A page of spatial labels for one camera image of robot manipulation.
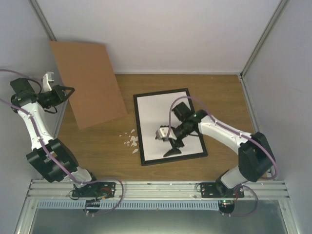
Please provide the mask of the brown backing board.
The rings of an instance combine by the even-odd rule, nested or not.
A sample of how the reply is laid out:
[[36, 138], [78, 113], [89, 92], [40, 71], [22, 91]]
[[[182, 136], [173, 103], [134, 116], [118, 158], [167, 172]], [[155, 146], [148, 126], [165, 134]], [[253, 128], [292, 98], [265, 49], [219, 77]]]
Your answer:
[[103, 44], [52, 41], [50, 46], [79, 129], [127, 115], [127, 109]]

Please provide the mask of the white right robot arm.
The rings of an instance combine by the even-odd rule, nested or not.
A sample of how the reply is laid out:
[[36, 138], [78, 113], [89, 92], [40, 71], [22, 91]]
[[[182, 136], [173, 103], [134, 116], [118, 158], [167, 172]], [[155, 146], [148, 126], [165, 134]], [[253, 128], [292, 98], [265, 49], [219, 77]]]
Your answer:
[[165, 156], [180, 154], [183, 139], [193, 132], [214, 138], [238, 155], [238, 165], [226, 171], [216, 181], [216, 193], [228, 197], [238, 185], [247, 181], [257, 182], [271, 168], [276, 168], [275, 158], [264, 134], [250, 134], [231, 127], [204, 110], [194, 112], [184, 102], [170, 110], [181, 122], [177, 127], [160, 126], [156, 139], [171, 145]]

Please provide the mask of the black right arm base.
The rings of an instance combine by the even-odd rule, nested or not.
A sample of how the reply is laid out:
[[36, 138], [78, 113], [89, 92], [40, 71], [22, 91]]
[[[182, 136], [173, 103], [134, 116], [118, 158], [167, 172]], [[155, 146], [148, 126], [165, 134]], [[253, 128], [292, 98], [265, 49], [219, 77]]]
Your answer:
[[227, 188], [217, 182], [201, 182], [196, 184], [195, 190], [201, 193], [202, 198], [244, 198], [242, 186]]

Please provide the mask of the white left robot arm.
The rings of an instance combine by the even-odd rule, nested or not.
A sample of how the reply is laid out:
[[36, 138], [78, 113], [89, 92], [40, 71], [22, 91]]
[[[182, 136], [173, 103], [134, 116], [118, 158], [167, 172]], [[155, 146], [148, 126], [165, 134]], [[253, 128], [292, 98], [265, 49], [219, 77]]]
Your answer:
[[83, 187], [88, 196], [97, 196], [100, 184], [88, 170], [80, 168], [68, 147], [52, 137], [46, 124], [46, 111], [64, 103], [74, 93], [74, 88], [55, 85], [36, 93], [29, 82], [30, 78], [10, 82], [15, 92], [11, 108], [24, 121], [31, 139], [32, 151], [26, 156], [28, 162], [48, 182], [70, 180]]

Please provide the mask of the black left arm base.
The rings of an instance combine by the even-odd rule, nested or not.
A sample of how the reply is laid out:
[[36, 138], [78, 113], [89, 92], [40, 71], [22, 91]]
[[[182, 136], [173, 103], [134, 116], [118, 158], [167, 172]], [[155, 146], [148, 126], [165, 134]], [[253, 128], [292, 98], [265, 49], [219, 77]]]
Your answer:
[[81, 188], [74, 185], [68, 196], [73, 200], [80, 198], [106, 199], [115, 196], [115, 182], [97, 182], [87, 184]]

